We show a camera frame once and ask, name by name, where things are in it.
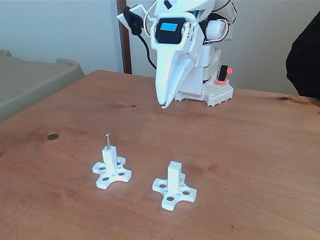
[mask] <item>wooden table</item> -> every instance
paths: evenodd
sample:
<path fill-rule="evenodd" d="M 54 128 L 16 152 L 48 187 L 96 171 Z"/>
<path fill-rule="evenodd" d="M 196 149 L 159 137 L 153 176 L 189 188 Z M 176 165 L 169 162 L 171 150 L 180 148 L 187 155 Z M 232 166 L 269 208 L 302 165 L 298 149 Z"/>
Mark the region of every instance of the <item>wooden table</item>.
<path fill-rule="evenodd" d="M 154 79 L 93 72 L 0 123 L 0 239 L 320 239 L 320 108 L 282 96 L 161 109 Z M 102 190 L 107 131 L 132 178 Z M 152 190 L 170 161 L 197 189 L 174 211 Z"/>

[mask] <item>person's arm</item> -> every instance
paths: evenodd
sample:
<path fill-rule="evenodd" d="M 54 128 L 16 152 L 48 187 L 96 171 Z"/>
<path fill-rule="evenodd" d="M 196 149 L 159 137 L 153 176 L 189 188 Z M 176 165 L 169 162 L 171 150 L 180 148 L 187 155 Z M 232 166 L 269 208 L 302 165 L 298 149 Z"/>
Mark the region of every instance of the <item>person's arm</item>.
<path fill-rule="evenodd" d="M 285 64 L 299 95 L 320 99 L 320 12 L 294 41 Z"/>

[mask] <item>metal pin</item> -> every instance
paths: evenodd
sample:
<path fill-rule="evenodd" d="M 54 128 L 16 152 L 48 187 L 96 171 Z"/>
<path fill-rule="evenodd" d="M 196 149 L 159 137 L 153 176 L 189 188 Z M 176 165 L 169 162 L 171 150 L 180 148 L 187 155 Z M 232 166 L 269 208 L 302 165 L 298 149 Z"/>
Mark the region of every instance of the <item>metal pin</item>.
<path fill-rule="evenodd" d="M 106 146 L 107 146 L 107 149 L 110 150 L 111 147 L 110 147 L 110 133 L 106 132 L 105 134 L 105 138 L 106 138 Z"/>

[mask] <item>hole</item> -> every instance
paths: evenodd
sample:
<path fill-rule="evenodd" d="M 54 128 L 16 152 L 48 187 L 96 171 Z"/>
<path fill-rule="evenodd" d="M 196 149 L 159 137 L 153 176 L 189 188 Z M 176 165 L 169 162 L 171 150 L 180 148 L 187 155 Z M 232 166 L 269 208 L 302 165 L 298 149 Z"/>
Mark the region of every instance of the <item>hole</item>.
<path fill-rule="evenodd" d="M 48 140 L 56 140 L 57 138 L 59 138 L 59 134 L 57 133 L 49 134 L 47 137 Z"/>

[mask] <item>vertical post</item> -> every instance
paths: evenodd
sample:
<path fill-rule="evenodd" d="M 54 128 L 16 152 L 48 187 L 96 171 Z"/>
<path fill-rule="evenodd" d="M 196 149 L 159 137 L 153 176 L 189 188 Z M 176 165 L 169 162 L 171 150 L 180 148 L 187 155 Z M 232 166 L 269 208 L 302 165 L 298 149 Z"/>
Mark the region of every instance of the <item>vertical post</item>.
<path fill-rule="evenodd" d="M 126 0 L 116 0 L 118 15 L 123 13 L 126 6 L 127 6 Z M 118 23 L 119 23 L 120 41 L 121 41 L 123 73 L 132 74 L 129 31 L 120 21 L 118 21 Z"/>
<path fill-rule="evenodd" d="M 113 174 L 117 169 L 117 150 L 115 146 L 111 146 L 110 149 L 106 146 L 102 150 L 102 157 L 105 163 L 105 170 L 109 174 Z"/>
<path fill-rule="evenodd" d="M 171 161 L 168 167 L 168 191 L 178 193 L 181 181 L 182 164 L 176 161 Z"/>

